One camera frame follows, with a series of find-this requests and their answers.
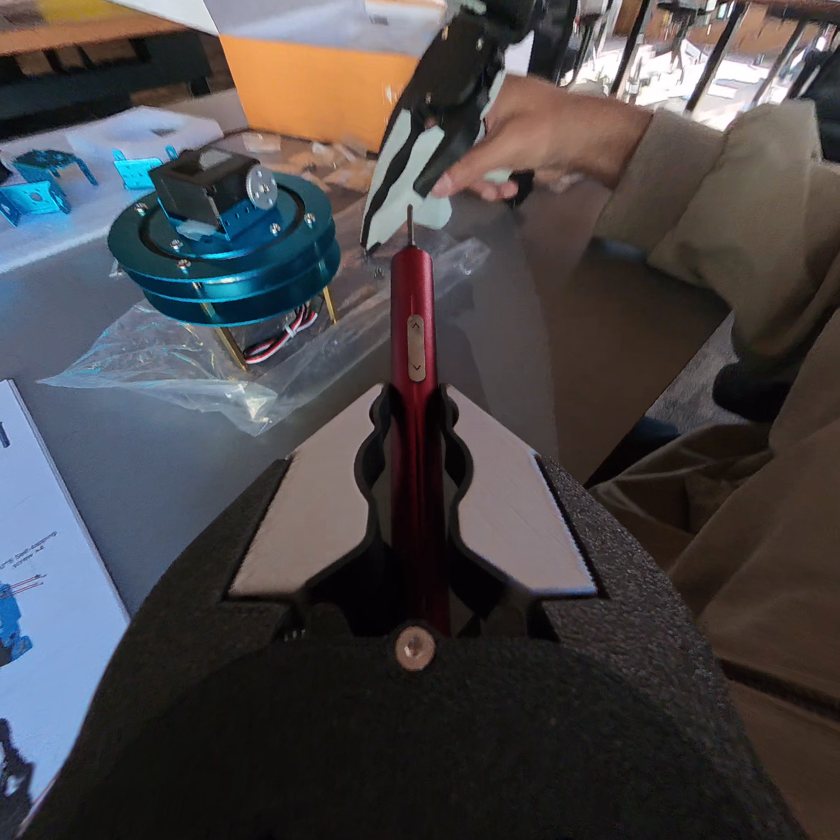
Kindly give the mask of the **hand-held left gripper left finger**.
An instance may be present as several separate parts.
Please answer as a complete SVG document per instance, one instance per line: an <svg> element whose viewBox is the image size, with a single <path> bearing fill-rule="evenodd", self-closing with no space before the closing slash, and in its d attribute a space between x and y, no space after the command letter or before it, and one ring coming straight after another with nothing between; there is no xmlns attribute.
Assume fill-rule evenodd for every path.
<svg viewBox="0 0 840 840"><path fill-rule="evenodd" d="M376 544L390 397L388 385L374 385L291 453L228 588L232 598L301 599Z"/></svg>

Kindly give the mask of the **black metal table frame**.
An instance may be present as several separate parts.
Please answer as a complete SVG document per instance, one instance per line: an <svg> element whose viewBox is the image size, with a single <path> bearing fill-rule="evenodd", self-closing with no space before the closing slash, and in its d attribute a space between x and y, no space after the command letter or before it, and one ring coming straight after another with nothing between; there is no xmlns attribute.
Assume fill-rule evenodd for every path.
<svg viewBox="0 0 840 840"><path fill-rule="evenodd" d="M838 48L838 2L573 2L555 80L716 128L804 90Z"/></svg>

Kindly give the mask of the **person's right forearm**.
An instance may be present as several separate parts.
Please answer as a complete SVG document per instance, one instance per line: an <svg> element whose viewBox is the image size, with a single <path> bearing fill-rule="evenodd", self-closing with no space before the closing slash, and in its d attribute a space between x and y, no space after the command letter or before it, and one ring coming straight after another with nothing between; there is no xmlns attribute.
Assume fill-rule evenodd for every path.
<svg viewBox="0 0 840 840"><path fill-rule="evenodd" d="M716 293L741 354L802 350L838 307L838 164L814 101L762 105L723 132L654 112L595 236Z"/></svg>

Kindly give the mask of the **person's beige clothing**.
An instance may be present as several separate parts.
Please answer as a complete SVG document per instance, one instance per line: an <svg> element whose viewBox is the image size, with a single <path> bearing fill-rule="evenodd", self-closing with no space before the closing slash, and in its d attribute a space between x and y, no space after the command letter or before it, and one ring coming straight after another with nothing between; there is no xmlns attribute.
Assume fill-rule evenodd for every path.
<svg viewBox="0 0 840 840"><path fill-rule="evenodd" d="M591 493L710 641L806 834L838 838L838 313L771 425L682 435Z"/></svg>

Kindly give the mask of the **grey desk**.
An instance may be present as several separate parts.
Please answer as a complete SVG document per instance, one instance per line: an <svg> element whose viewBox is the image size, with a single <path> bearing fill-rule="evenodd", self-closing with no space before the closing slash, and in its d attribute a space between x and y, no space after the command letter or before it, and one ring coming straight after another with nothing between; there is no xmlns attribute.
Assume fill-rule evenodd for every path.
<svg viewBox="0 0 840 840"><path fill-rule="evenodd" d="M707 290L591 245L608 192L535 190L517 210L457 196L448 231L490 257L438 315L444 382L585 482L728 316ZM110 278L103 239L2 274L2 379L15 381L123 603L136 612L173 560L275 459L381 382L380 348L260 436L225 417L117 389L39 384L140 299Z"/></svg>

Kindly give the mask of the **blue metal bracket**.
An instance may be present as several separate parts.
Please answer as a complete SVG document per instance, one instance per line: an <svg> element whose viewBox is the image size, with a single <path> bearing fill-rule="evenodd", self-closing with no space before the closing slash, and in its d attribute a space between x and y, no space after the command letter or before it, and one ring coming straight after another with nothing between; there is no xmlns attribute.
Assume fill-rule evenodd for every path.
<svg viewBox="0 0 840 840"><path fill-rule="evenodd" d="M15 227L26 216L70 212L67 195L52 179L1 187L1 214Z"/></svg>
<svg viewBox="0 0 840 840"><path fill-rule="evenodd" d="M111 155L123 188L132 192L148 192L154 187L150 173L163 163L173 161L178 152L174 145L166 143L129 152L113 149Z"/></svg>
<svg viewBox="0 0 840 840"><path fill-rule="evenodd" d="M58 181L61 173L76 166L87 181L98 186L98 180L87 164L77 155L59 150L30 150L18 155L12 161L15 170L26 182Z"/></svg>

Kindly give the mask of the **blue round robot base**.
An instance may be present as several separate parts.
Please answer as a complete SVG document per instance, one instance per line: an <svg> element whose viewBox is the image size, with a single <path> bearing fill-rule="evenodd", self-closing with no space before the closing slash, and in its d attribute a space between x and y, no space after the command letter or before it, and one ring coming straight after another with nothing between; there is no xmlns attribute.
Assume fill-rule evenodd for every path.
<svg viewBox="0 0 840 840"><path fill-rule="evenodd" d="M117 265L169 319L215 330L243 369L337 321L341 253L327 194L256 158L206 147L153 168L153 192L108 234Z"/></svg>

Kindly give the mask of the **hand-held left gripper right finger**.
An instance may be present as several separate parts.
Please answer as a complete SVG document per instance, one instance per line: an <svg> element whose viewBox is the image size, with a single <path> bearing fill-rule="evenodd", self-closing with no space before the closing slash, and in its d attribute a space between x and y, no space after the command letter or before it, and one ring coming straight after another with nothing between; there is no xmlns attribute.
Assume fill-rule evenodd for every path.
<svg viewBox="0 0 840 840"><path fill-rule="evenodd" d="M452 385L440 387L450 581L464 601L599 595L537 452Z"/></svg>

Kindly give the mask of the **orange cardboard box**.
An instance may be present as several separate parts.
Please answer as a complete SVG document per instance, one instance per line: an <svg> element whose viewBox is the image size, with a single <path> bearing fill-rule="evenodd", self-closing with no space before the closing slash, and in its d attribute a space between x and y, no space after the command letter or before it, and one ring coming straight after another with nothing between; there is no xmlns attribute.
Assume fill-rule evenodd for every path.
<svg viewBox="0 0 840 840"><path fill-rule="evenodd" d="M378 151L443 1L206 1L248 125Z"/></svg>

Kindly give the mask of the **person's right hand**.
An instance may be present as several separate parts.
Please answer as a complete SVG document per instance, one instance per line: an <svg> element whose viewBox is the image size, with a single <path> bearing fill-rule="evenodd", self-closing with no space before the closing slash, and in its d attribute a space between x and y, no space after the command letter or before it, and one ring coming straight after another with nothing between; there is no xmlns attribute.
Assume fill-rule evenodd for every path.
<svg viewBox="0 0 840 840"><path fill-rule="evenodd" d="M613 98L555 87L531 77L507 77L486 116L486 135L447 169L430 195L471 191L494 203L519 188L496 171L557 171L584 175L608 188L621 180L654 113Z"/></svg>

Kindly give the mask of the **white instruction booklet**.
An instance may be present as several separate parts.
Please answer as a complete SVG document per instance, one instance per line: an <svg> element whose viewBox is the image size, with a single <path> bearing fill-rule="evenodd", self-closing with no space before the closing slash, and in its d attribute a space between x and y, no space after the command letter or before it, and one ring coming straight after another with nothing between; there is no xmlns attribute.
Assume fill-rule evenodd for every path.
<svg viewBox="0 0 840 840"><path fill-rule="evenodd" d="M1 819L17 838L130 617L15 383L1 384Z"/></svg>

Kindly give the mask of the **clear plastic bag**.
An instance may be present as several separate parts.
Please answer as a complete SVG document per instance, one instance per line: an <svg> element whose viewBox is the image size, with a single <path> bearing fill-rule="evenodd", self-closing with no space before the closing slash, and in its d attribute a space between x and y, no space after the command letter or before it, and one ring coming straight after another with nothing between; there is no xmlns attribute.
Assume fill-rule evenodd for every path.
<svg viewBox="0 0 840 840"><path fill-rule="evenodd" d="M353 247L332 283L338 322L325 307L310 327L246 373L210 328L166 318L138 303L64 371L39 383L151 396L190 411L217 413L256 437L311 403L390 336L394 240L373 256ZM385 276L371 270L381 266Z"/></svg>

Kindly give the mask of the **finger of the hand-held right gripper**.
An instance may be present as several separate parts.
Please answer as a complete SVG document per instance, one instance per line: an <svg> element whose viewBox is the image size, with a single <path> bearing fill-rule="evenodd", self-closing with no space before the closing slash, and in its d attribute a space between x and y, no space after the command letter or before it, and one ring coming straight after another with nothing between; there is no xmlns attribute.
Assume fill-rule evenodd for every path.
<svg viewBox="0 0 840 840"><path fill-rule="evenodd" d="M414 119L407 109L394 111L374 168L366 204L360 245L377 249L398 229L405 212L406 188L402 178L414 145Z"/></svg>
<svg viewBox="0 0 840 840"><path fill-rule="evenodd" d="M409 207L413 208L416 224L431 228L446 225L451 215L448 200L429 197L430 187L415 186L444 139L440 127L426 129L406 143L406 154L401 149L391 161L397 165L396 174L390 174L390 165L370 200L370 251L384 245L403 226Z"/></svg>

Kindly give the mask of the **red electric screwdriver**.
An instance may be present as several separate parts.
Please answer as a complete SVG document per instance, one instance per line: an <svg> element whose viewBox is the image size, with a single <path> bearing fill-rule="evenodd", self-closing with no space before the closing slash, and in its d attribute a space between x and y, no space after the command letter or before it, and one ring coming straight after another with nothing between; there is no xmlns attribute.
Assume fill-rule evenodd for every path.
<svg viewBox="0 0 840 840"><path fill-rule="evenodd" d="M392 546L407 613L449 636L448 546L440 432L434 267L414 237L391 267Z"/></svg>

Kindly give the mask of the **small clear plastic bags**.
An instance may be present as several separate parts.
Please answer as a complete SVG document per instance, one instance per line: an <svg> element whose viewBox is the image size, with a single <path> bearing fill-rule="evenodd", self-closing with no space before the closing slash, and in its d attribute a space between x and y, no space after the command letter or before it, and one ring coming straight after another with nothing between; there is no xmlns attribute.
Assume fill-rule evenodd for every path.
<svg viewBox="0 0 840 840"><path fill-rule="evenodd" d="M367 152L351 143L321 143L244 130L226 134L220 146L252 156L276 174L314 183L326 193L333 188L366 193L375 169Z"/></svg>

